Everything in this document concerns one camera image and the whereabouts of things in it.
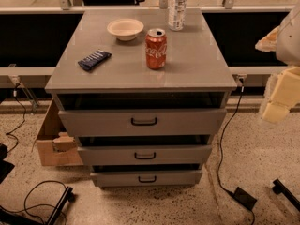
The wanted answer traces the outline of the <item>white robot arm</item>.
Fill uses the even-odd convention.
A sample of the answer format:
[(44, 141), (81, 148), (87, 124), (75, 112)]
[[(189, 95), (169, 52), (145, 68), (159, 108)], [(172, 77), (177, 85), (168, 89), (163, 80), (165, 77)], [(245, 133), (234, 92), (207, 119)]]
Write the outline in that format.
[(277, 60), (288, 66), (269, 78), (260, 108), (261, 119), (276, 124), (300, 102), (300, 3), (279, 26), (256, 43), (255, 49), (275, 52)]

